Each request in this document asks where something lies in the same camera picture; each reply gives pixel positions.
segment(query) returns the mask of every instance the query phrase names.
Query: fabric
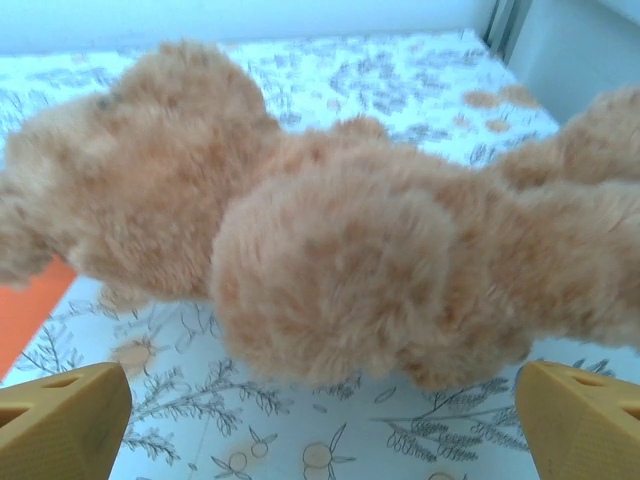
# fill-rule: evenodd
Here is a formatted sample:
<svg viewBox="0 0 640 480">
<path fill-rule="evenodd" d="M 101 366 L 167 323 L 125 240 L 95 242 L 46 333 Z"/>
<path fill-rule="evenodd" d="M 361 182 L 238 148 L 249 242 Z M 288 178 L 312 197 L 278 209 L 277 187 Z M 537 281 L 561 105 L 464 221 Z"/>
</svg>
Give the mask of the fabric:
<svg viewBox="0 0 640 480">
<path fill-rule="evenodd" d="M 292 130 L 358 113 L 396 139 L 483 165 L 556 123 L 471 31 L 227 45 Z M 3 58 L 0 129 L 104 88 L 138 51 Z M 12 385 L 105 360 L 127 370 L 134 407 L 113 480 L 537 479 L 513 406 L 518 369 L 427 393 L 403 376 L 310 391 L 257 384 L 232 362 L 208 305 L 116 315 L 77 279 L 5 379 Z M 568 341 L 545 358 L 640 381 L 628 349 Z"/>
</svg>

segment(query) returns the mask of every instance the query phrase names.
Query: fluffy fur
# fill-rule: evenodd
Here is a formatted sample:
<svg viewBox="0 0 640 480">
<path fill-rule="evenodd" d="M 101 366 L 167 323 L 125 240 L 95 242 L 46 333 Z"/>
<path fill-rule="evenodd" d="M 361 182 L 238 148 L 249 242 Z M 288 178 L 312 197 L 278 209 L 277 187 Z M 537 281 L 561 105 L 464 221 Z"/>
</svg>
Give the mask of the fluffy fur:
<svg viewBox="0 0 640 480">
<path fill-rule="evenodd" d="M 315 164 L 328 146 L 368 141 L 388 138 L 360 117 L 287 135 L 219 50 L 164 44 L 107 93 L 44 110 L 9 136 L 0 282 L 24 285 L 57 254 L 105 282 L 101 300 L 117 310 L 206 300 L 212 239 L 233 198 L 291 170 L 298 144 Z"/>
<path fill-rule="evenodd" d="M 214 242 L 227 348 L 261 377 L 438 390 L 548 336 L 640 347 L 639 99 L 603 95 L 480 171 L 376 145 L 265 181 Z"/>
<path fill-rule="evenodd" d="M 489 170 L 518 189 L 556 181 L 640 181 L 640 88 L 600 94 L 557 135 L 507 152 Z"/>
<path fill-rule="evenodd" d="M 230 353 L 327 385 L 462 386 L 568 336 L 640 346 L 640 89 L 471 170 L 375 119 L 283 132 L 215 48 L 165 44 L 29 119 L 0 176 L 0 282 L 52 256 L 116 309 L 213 301 Z"/>
</svg>

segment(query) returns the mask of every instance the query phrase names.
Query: bed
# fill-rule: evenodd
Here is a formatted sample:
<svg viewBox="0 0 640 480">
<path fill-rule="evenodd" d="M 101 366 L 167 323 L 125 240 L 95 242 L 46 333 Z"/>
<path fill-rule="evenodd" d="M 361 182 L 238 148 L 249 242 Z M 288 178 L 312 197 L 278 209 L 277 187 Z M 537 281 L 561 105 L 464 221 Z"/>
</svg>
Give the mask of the bed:
<svg viewBox="0 0 640 480">
<path fill-rule="evenodd" d="M 367 113 L 397 140 L 484 165 L 558 125 L 471 30 L 224 45 L 291 130 Z M 0 59 L 0 129 L 106 87 L 140 51 Z M 116 315 L 77 278 L 4 385 L 113 360 L 134 407 L 113 480 L 537 479 L 513 406 L 518 368 L 472 388 L 425 393 L 401 376 L 310 391 L 251 381 L 220 343 L 210 306 Z M 547 359 L 640 381 L 631 350 L 568 341 Z"/>
</svg>

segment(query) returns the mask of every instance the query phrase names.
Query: teddy bear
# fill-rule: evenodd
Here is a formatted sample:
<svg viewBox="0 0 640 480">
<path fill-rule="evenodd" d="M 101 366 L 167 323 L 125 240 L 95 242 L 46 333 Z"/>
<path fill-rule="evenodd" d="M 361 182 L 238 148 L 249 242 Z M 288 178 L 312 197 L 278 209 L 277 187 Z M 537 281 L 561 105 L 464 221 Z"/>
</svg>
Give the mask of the teddy bear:
<svg viewBox="0 0 640 480">
<path fill-rule="evenodd" d="M 219 48 L 164 43 L 106 92 L 47 108 L 8 136 L 0 283 L 24 286 L 57 255 L 100 280 L 114 310 L 208 300 L 212 239 L 234 197 L 298 168 L 296 143 L 313 163 L 368 141 L 389 140 L 363 117 L 287 134 Z"/>
<path fill-rule="evenodd" d="M 227 210 L 210 296 L 256 378 L 358 372 L 436 391 L 533 342 L 640 347 L 640 88 L 484 168 L 363 145 L 272 177 Z"/>
<path fill-rule="evenodd" d="M 231 355 L 312 385 L 466 385 L 545 336 L 637 345 L 637 103 L 476 170 L 365 116 L 285 132 L 220 50 L 165 43 L 8 137 L 0 283 L 58 255 L 109 308 L 211 302 Z"/>
</svg>

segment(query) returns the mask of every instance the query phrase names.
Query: teddy bear body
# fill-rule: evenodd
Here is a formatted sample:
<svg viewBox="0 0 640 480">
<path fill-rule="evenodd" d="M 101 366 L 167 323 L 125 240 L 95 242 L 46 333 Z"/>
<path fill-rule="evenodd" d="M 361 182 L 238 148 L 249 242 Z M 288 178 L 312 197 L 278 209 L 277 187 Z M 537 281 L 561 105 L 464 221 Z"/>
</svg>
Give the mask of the teddy bear body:
<svg viewBox="0 0 640 480">
<path fill-rule="evenodd" d="M 265 182 L 214 243 L 227 348 L 268 378 L 400 370 L 437 390 L 491 378 L 545 336 L 640 345 L 639 194 L 516 192 L 394 147 Z"/>
</svg>

